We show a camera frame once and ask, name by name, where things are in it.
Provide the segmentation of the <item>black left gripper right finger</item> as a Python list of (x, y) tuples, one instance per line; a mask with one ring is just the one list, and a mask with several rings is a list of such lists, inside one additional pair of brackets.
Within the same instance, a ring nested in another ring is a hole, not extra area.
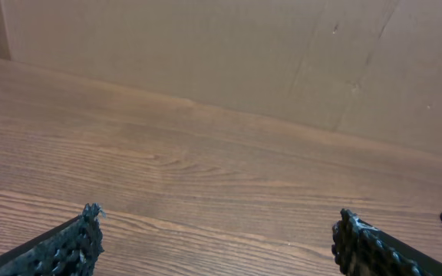
[(442, 263), (368, 224), (349, 209), (332, 226), (331, 252), (346, 276), (442, 276)]

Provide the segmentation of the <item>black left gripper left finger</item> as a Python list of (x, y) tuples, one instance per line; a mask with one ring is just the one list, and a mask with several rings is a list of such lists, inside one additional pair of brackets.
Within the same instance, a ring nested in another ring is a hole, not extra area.
[(0, 255), (0, 276), (92, 275), (101, 253), (103, 233), (97, 203), (77, 217)]

